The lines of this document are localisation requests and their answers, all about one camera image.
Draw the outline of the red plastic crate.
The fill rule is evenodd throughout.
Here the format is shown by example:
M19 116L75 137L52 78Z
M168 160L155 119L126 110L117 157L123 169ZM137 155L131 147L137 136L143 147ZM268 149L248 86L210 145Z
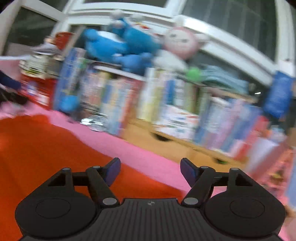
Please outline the red plastic crate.
M43 108L52 109L56 84L55 78L42 79L22 74L19 93Z

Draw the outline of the stack of papers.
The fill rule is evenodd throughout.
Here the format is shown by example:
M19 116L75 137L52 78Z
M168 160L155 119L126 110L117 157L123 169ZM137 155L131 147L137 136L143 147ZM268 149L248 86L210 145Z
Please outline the stack of papers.
M44 43L31 49L29 58L19 62L21 73L25 76L45 79L50 61L62 51L51 43Z

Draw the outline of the miniature black bicycle model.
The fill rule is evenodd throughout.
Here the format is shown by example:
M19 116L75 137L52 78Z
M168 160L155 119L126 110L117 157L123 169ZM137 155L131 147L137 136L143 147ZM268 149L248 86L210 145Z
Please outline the miniature black bicycle model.
M100 113L98 108L79 106L69 114L69 122L78 122L95 132L107 132L109 128L108 116Z

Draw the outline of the tall blue books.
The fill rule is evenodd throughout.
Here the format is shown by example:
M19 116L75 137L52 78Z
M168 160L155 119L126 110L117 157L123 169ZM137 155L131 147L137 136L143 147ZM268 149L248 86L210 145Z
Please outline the tall blue books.
M61 71L56 83L53 110L60 110L61 102L66 92L71 89L74 78L78 74L86 51L82 48L72 48L62 64Z

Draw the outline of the wooden drawer organizer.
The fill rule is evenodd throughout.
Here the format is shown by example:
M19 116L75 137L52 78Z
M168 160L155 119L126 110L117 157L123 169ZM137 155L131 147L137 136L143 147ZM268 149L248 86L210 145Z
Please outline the wooden drawer organizer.
M209 166L220 172L226 172L232 167L241 170L245 167L245 164L221 153L152 131L150 124L142 120L135 119L129 122L123 131L122 138L176 163L179 163L182 158L188 158L196 166Z

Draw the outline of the small blue plush ball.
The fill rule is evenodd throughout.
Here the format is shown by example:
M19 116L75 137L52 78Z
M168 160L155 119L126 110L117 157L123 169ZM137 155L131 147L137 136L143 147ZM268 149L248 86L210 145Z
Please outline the small blue plush ball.
M79 98L76 95L65 96L59 105L59 110L63 113L72 113L79 106Z

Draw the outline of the right row pastel books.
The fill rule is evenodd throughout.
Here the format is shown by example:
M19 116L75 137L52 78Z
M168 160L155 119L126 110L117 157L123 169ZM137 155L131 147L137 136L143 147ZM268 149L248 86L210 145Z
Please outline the right row pastel books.
M243 99L203 97L198 117L193 143L235 161L246 162L259 138L285 138L285 131L273 125L262 108Z

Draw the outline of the white patterned box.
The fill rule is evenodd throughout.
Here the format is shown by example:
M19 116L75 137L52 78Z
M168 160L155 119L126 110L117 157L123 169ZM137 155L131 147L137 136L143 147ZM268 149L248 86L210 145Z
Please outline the white patterned box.
M198 115L173 105L165 105L164 111L154 123L154 129L181 140L191 141L198 123Z

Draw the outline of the pink toy house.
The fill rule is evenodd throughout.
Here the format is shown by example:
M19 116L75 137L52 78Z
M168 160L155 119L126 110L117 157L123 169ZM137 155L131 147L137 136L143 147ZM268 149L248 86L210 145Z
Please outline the pink toy house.
M284 141L273 148L251 172L251 177L283 205L288 203L285 192L290 182L294 157L294 149Z

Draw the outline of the row of upright books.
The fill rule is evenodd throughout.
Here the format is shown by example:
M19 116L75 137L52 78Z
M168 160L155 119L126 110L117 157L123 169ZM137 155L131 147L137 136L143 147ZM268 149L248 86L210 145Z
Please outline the row of upright books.
M194 82L159 68L147 68L144 77L127 72L90 71L84 84L83 106L98 108L108 116L108 133L121 136L129 120L138 118L154 125L165 109L173 105L198 115Z

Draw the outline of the large blue plush toy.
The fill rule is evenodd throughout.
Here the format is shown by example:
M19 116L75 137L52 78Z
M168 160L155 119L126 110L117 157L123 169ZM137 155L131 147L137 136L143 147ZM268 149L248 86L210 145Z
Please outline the large blue plush toy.
M101 62L113 63L114 55L129 54L128 45L117 34L85 29L84 48L87 55Z

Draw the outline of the folded teal cloth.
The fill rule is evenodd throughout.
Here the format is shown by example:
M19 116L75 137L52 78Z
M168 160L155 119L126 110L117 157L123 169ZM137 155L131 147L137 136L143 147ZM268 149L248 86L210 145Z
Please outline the folded teal cloth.
M201 81L210 87L222 88L242 95L248 95L248 82L241 80L218 66L204 65Z

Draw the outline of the green plush toy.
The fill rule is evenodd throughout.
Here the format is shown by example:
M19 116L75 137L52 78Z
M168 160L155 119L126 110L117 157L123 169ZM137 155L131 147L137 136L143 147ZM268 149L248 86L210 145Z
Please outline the green plush toy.
M190 81L200 81L202 72L197 67L190 67L186 73L186 78Z

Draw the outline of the pink bunny plush toy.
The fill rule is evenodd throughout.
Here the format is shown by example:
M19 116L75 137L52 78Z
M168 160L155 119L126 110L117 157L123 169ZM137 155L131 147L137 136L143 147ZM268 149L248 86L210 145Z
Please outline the pink bunny plush toy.
M195 34L184 27L184 18L174 18L174 25L167 30L159 49L153 59L153 65L164 70L185 73L189 67L187 60L192 58L210 38L205 34Z

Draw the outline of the blue Doraemon plush toy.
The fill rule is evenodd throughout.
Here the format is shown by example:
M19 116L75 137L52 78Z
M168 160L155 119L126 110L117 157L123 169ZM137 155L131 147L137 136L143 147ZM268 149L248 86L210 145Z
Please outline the blue Doraemon plush toy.
M125 16L122 10L115 9L110 16L111 32L118 35L126 46L126 51L117 54L113 60L123 71L143 76L161 49L159 36L144 24L144 17L139 13Z

